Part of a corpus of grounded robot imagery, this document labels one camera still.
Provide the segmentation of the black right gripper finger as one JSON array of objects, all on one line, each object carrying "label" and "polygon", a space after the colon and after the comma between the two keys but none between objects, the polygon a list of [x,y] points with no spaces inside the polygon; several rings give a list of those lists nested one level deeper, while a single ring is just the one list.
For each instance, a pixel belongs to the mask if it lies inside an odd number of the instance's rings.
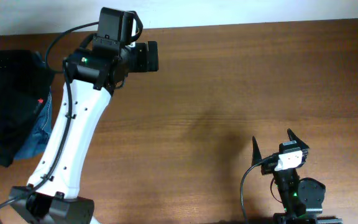
[{"label": "black right gripper finger", "polygon": [[252,163],[251,166],[257,165],[262,160],[262,155],[260,153],[259,146],[257,144],[256,138],[252,137]]},{"label": "black right gripper finger", "polygon": [[290,128],[287,129],[287,134],[289,140],[296,141],[297,145],[301,148],[301,150],[309,149],[309,146],[306,143],[304,143],[298,136],[296,136],[295,133]]}]

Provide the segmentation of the dark green t-shirt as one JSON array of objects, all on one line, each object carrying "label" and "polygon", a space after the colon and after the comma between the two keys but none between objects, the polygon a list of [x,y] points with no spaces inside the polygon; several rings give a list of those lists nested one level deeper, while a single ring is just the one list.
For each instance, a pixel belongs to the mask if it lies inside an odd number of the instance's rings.
[{"label": "dark green t-shirt", "polygon": [[49,92],[30,95],[17,90],[0,92],[0,166],[8,167],[34,127]]}]

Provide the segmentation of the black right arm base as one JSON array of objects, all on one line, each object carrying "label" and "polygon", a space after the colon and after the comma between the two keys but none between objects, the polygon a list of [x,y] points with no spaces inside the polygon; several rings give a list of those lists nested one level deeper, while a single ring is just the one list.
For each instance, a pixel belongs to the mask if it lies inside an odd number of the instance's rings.
[{"label": "black right arm base", "polygon": [[274,224],[343,224],[342,218],[318,217],[316,215],[305,215],[298,218],[288,218],[284,213],[273,215]]}]

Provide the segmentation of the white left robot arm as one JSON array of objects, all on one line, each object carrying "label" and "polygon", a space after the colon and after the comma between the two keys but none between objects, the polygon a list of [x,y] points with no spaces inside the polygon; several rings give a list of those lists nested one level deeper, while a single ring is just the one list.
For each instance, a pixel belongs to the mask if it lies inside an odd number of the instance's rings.
[{"label": "white left robot arm", "polygon": [[130,73],[156,72],[155,41],[140,43],[135,11],[102,8],[98,30],[62,62],[60,110],[44,154],[8,204],[27,223],[95,223],[94,202],[80,197],[83,164],[104,110]]}]

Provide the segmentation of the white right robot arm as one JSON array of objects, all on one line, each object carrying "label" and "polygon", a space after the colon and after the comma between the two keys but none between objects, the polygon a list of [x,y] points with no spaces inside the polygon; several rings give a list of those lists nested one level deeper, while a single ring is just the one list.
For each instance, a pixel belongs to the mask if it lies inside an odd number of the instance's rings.
[{"label": "white right robot arm", "polygon": [[284,208],[283,213],[273,215],[274,223],[316,223],[323,212],[326,186],[309,177],[300,178],[296,170],[305,164],[309,146],[291,129],[287,134],[289,141],[264,159],[256,138],[252,138],[252,165],[261,167],[262,175],[273,175]]}]

